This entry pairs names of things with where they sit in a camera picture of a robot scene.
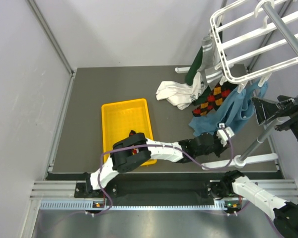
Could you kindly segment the blue cloth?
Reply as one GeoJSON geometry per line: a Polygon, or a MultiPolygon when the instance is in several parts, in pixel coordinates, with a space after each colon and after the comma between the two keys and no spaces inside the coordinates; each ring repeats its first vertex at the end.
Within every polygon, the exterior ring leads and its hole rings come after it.
{"type": "Polygon", "coordinates": [[[199,136],[204,132],[214,134],[220,128],[220,123],[229,126],[237,134],[255,113],[252,98],[256,90],[259,91],[258,97],[263,98],[268,90],[268,82],[266,81],[261,87],[255,82],[240,93],[234,89],[215,113],[193,117],[189,122],[194,131],[193,135],[199,136]]]}

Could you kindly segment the red black argyle sock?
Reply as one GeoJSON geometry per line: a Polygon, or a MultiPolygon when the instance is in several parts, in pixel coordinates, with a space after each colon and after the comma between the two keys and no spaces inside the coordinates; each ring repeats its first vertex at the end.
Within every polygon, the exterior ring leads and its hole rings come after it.
{"type": "Polygon", "coordinates": [[[192,111],[193,116],[202,117],[206,116],[212,110],[216,111],[236,87],[236,84],[229,82],[225,82],[223,85],[218,83],[214,89],[208,87],[202,95],[193,102],[193,105],[197,106],[192,111]]]}

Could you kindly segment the white clip hanger frame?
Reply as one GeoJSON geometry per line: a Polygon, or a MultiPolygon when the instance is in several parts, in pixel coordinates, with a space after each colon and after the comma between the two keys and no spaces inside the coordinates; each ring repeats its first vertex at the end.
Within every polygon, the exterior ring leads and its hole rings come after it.
{"type": "Polygon", "coordinates": [[[290,27],[298,23],[298,9],[287,12],[289,0],[235,0],[215,11],[210,17],[210,32],[223,71],[221,83],[238,86],[259,79],[263,85],[274,72],[298,64],[298,31],[290,27]],[[293,53],[255,69],[261,56],[288,46],[293,53]]]}

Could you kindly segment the grey striped sock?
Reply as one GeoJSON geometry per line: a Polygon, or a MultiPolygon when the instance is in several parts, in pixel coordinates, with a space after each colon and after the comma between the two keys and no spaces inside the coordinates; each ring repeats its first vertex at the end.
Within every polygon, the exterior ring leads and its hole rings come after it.
{"type": "Polygon", "coordinates": [[[207,35],[202,39],[202,63],[201,63],[201,70],[205,70],[214,66],[215,56],[215,43],[212,36],[207,35]]]}

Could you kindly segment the green and white sock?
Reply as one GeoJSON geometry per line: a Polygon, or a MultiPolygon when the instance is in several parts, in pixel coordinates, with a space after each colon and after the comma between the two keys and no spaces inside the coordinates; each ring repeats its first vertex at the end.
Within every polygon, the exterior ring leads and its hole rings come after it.
{"type": "MultiPolygon", "coordinates": [[[[186,76],[185,76],[185,83],[188,85],[192,85],[193,84],[193,78],[196,75],[197,72],[201,73],[201,63],[202,63],[202,54],[203,54],[203,50],[202,50],[202,46],[200,47],[197,55],[195,56],[195,59],[193,60],[193,63],[190,66],[189,71],[187,72],[186,76]]],[[[215,62],[214,62],[214,66],[215,69],[219,69],[220,67],[217,67],[217,65],[220,63],[219,60],[216,60],[216,56],[215,56],[215,62]]]]}

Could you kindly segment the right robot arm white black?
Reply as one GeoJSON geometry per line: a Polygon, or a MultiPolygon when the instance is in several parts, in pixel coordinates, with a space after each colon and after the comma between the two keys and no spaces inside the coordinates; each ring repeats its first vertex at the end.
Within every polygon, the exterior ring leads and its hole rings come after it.
{"type": "MultiPolygon", "coordinates": [[[[289,117],[275,130],[291,130],[298,141],[298,97],[278,96],[277,101],[252,98],[259,124],[289,117]]],[[[298,238],[298,204],[286,201],[262,189],[238,170],[229,171],[220,180],[222,194],[240,195],[262,210],[285,238],[298,238]]]]}

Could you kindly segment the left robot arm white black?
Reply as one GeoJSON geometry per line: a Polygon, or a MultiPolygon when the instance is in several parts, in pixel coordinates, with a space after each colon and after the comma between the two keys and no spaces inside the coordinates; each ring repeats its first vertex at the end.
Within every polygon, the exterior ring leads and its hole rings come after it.
{"type": "Polygon", "coordinates": [[[193,139],[177,142],[160,142],[135,133],[115,143],[113,149],[104,152],[106,161],[101,159],[99,169],[87,174],[85,190],[91,196],[99,196],[109,181],[118,174],[131,172],[149,160],[164,160],[172,163],[196,163],[196,157],[211,153],[219,156],[226,148],[228,137],[221,132],[217,135],[202,133],[193,139]]]}

